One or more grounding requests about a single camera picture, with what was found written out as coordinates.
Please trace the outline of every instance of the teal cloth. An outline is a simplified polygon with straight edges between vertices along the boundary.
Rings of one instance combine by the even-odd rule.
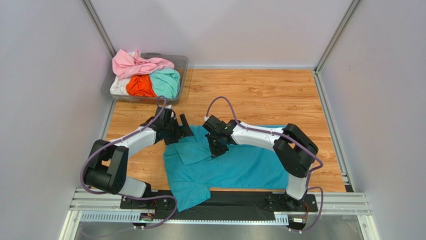
[[[289,174],[275,152],[249,145],[230,145],[211,158],[202,126],[190,126],[194,136],[170,144],[164,152],[168,184],[179,212],[210,199],[209,188],[286,189]]]
[[[157,70],[153,71],[149,78],[152,82],[152,89],[157,96],[163,95],[168,99],[178,97],[181,88],[181,75],[178,71],[171,68]]]

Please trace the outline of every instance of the clear plastic container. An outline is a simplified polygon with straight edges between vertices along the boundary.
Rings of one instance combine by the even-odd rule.
[[[185,77],[187,76],[188,70],[188,58],[186,56],[178,55],[163,55],[160,53],[141,53],[140,56],[144,59],[150,58],[162,58],[169,60],[174,64],[174,69],[180,74],[180,88],[179,93],[176,98],[167,98],[167,104],[175,105],[179,102],[182,96],[182,91],[184,90]],[[112,96],[113,98],[119,101],[128,101],[128,102],[138,102],[138,103],[148,103],[154,104],[157,102],[156,97],[146,97],[146,96],[129,96],[129,95],[117,95],[111,94],[110,88],[114,83],[116,75],[112,73],[111,77],[107,77],[103,82],[100,92],[107,96]]]

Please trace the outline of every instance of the robotic arm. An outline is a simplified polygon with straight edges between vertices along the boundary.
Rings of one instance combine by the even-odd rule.
[[[291,147],[286,138],[273,133],[282,133],[290,136],[311,153],[316,155],[318,147],[294,124],[285,128],[266,128],[253,126],[244,122],[230,120],[228,123],[219,120],[214,115],[206,117],[203,127],[208,131],[206,135],[213,158],[228,151],[228,145],[247,144],[274,151],[282,166],[290,174],[286,189],[287,204],[300,206],[307,192],[309,170],[314,159],[298,146]]]
[[[160,110],[161,107],[158,107],[155,115]],[[153,118],[151,117],[141,124],[136,130],[139,131],[137,134],[134,134],[134,131],[111,141],[102,139],[95,141],[90,151],[90,156],[109,143],[123,140],[120,143],[108,146],[94,156],[87,168],[84,169],[84,183],[110,194],[141,198],[146,192],[147,184],[127,176],[129,157],[161,140],[164,140],[165,144],[169,145],[177,143],[181,138],[194,135],[184,114],[180,115],[182,126],[179,126],[171,105],[164,108],[159,117],[144,131],[140,132]],[[110,161],[109,166],[102,165],[102,161]]]

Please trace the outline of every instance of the clothing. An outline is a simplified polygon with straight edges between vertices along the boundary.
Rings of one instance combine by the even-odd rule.
[[[207,131],[202,126],[190,128],[194,136],[168,145],[163,155],[168,183],[177,199],[179,212],[209,199],[212,187],[287,188],[289,174],[275,152],[256,146],[230,145],[229,151],[212,159],[205,137]]]
[[[112,58],[112,71],[119,80],[131,78],[135,75],[147,75],[156,70],[173,69],[175,65],[166,59],[152,57],[143,59],[137,50],[134,56],[124,50],[119,50]]]
[[[152,87],[157,96],[163,95],[168,99],[174,99],[179,94],[181,87],[181,75],[174,69],[154,71],[149,75]]]
[[[149,75],[132,76],[125,89],[131,96],[157,97]]]
[[[117,76],[115,76],[115,80],[109,89],[109,92],[112,95],[125,95],[128,96],[129,93],[126,90],[127,84],[130,82],[130,78],[125,78],[120,80]]]

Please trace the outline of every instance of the wooden surface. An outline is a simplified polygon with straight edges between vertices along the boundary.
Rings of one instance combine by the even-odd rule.
[[[325,192],[346,191],[310,70],[189,70],[182,97],[174,111],[177,115],[184,113],[190,125],[202,125],[207,107],[217,96],[227,97],[238,119],[245,123],[298,125],[318,146],[318,156],[324,162],[324,167],[312,175],[309,185],[321,186]],[[116,139],[134,131],[154,116],[155,110],[154,104],[117,102],[106,139]],[[223,99],[215,102],[210,114],[225,122],[233,118]],[[127,174],[150,183],[152,189],[168,190],[164,150],[164,142],[141,150],[129,159]]]

